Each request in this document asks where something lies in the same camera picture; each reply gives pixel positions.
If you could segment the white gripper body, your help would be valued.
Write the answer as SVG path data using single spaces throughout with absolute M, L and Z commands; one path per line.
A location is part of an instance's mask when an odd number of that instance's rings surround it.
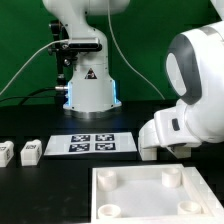
M 157 111 L 139 131 L 139 146 L 142 149 L 167 148 L 172 146 L 198 147 L 200 140 L 188 129 L 184 108 L 169 108 Z

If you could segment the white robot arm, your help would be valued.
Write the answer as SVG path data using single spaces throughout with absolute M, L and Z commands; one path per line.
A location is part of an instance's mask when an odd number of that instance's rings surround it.
M 89 26 L 86 17 L 120 13 L 130 0 L 42 1 L 68 34 L 59 42 L 65 59 L 73 64 L 64 109 L 89 115 L 119 107 L 108 71 L 107 38 Z M 140 129 L 141 149 L 224 141 L 224 0 L 210 1 L 221 20 L 180 33 L 169 46 L 166 73 L 179 100 L 156 112 Z

